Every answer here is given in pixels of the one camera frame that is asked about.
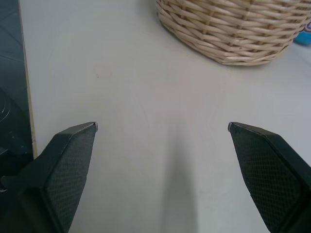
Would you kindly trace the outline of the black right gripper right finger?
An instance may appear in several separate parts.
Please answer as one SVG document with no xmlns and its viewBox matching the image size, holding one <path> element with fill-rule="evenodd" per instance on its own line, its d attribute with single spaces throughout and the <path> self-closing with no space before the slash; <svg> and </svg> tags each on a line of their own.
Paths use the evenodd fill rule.
<svg viewBox="0 0 311 233">
<path fill-rule="evenodd" d="M 311 167 L 278 134 L 230 122 L 244 183 L 271 233 L 311 231 Z"/>
</svg>

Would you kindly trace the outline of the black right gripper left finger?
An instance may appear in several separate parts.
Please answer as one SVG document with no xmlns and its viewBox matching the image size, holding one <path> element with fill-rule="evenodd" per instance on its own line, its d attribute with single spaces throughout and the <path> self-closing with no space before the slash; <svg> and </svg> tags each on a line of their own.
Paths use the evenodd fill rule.
<svg viewBox="0 0 311 233">
<path fill-rule="evenodd" d="M 0 179 L 2 233 L 67 233 L 83 193 L 98 125 L 57 133 L 16 175 Z"/>
</svg>

